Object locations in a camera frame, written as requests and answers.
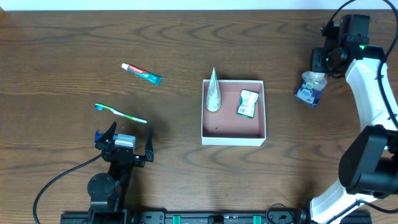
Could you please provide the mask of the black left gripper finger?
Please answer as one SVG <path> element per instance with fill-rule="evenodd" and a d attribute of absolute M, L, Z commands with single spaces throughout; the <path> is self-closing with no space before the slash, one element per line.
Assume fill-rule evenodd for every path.
<path fill-rule="evenodd" d="M 114 132 L 116 130 L 117 122 L 114 122 L 109 129 L 98 139 L 98 143 L 110 142 L 114 140 Z"/>
<path fill-rule="evenodd" d="M 153 154 L 154 150 L 152 145 L 152 130 L 150 130 L 146 141 L 145 155 L 153 155 Z"/>

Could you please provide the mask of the clear blue pump bottle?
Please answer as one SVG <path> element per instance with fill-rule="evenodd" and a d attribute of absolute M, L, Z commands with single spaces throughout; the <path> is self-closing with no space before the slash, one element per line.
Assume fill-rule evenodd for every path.
<path fill-rule="evenodd" d="M 304 72 L 295 97 L 311 107 L 317 107 L 326 84 L 327 79 L 324 73 Z"/>

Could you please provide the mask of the white Pantene conditioner tube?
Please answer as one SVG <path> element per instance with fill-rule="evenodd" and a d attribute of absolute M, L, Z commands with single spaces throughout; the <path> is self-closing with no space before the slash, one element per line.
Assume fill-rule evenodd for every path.
<path fill-rule="evenodd" d="M 206 96 L 206 109 L 209 112 L 215 113 L 221 108 L 221 92 L 216 75 L 215 67 L 213 67 L 211 78 L 208 85 Z"/>

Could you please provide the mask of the green white small packet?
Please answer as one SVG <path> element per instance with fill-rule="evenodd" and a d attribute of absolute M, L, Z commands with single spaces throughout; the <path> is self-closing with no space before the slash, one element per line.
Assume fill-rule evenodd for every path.
<path fill-rule="evenodd" d="M 236 114 L 253 119 L 258 98 L 259 94 L 257 92 L 243 90 L 240 94 Z"/>

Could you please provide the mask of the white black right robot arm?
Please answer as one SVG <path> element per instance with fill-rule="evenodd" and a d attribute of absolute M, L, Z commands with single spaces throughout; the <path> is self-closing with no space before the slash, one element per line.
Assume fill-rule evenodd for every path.
<path fill-rule="evenodd" d="M 310 75 L 342 75 L 354 95 L 361 132 L 340 159 L 338 180 L 311 199 L 315 223 L 340 223 L 363 204 L 397 193 L 397 103 L 380 47 L 316 48 Z"/>

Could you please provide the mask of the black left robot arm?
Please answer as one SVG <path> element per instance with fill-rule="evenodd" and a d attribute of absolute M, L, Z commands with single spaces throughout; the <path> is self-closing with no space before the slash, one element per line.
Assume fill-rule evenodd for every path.
<path fill-rule="evenodd" d="M 101 157 L 110 163 L 107 173 L 99 173 L 88 182 L 87 191 L 91 197 L 90 208 L 96 211 L 113 212 L 123 204 L 129 186 L 132 169 L 144 167 L 154 161 L 152 133 L 149 132 L 145 154 L 135 153 L 136 138 L 127 134 L 116 134 L 116 123 L 103 134 L 97 134 L 95 148 Z"/>

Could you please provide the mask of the small blue object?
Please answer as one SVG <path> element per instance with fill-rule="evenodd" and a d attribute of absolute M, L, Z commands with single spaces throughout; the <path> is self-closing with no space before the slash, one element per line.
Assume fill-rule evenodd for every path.
<path fill-rule="evenodd" d="M 96 130 L 96 132 L 95 132 L 94 143 L 97 143 L 97 141 L 98 141 L 101 137 L 102 137 L 102 134 L 100 133 L 100 131 L 99 131 L 99 130 Z M 115 134 L 115 135 L 113 136 L 113 140 L 116 140 L 117 137 L 118 137 L 118 135 Z"/>

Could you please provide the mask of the green white toothbrush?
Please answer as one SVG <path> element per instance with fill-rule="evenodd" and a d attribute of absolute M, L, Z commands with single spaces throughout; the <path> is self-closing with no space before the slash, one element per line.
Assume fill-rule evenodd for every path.
<path fill-rule="evenodd" d="M 103 111 L 103 110 L 107 109 L 107 110 L 109 110 L 110 112 L 112 112 L 113 114 L 115 114 L 117 116 L 121 116 L 121 117 L 130 119 L 130 120 L 133 120 L 135 122 L 138 122 L 138 123 L 144 123 L 144 124 L 147 123 L 147 120 L 144 120 L 144 119 L 141 119 L 141 118 L 137 118 L 137 117 L 122 113 L 122 112 L 120 112 L 120 111 L 118 111 L 118 110 L 116 110 L 116 109 L 114 109 L 114 108 L 112 108 L 110 106 L 106 106 L 104 104 L 96 103 L 95 104 L 95 109 L 99 110 L 99 111 Z"/>

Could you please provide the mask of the red green toothpaste tube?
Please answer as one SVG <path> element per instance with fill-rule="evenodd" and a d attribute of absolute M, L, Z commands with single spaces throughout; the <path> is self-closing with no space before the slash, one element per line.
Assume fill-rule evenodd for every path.
<path fill-rule="evenodd" d="M 133 65 L 123 63 L 121 65 L 121 67 L 123 69 L 127 70 L 128 72 L 131 72 L 131 73 L 137 75 L 138 77 L 141 77 L 141 78 L 147 80 L 148 82 L 151 82 L 154 85 L 159 86 L 162 82 L 161 76 L 155 75 L 151 72 L 145 71 L 145 70 L 135 67 Z"/>

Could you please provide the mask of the white box pink interior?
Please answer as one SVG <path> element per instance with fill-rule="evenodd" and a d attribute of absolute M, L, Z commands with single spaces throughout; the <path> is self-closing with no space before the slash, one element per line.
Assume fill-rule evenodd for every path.
<path fill-rule="evenodd" d="M 206 108 L 209 80 L 203 80 L 201 143 L 222 146 L 261 146 L 267 139 L 264 82 L 260 80 L 220 80 L 221 108 L 210 112 Z M 259 94 L 254 117 L 237 114 L 241 92 Z"/>

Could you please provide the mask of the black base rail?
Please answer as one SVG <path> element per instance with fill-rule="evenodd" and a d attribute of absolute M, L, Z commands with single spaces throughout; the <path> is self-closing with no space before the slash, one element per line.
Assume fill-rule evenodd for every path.
<path fill-rule="evenodd" d="M 305 210 L 274 208 L 264 213 L 135 212 L 124 209 L 119 212 L 66 212 L 60 217 L 61 224 L 306 224 L 311 222 Z"/>

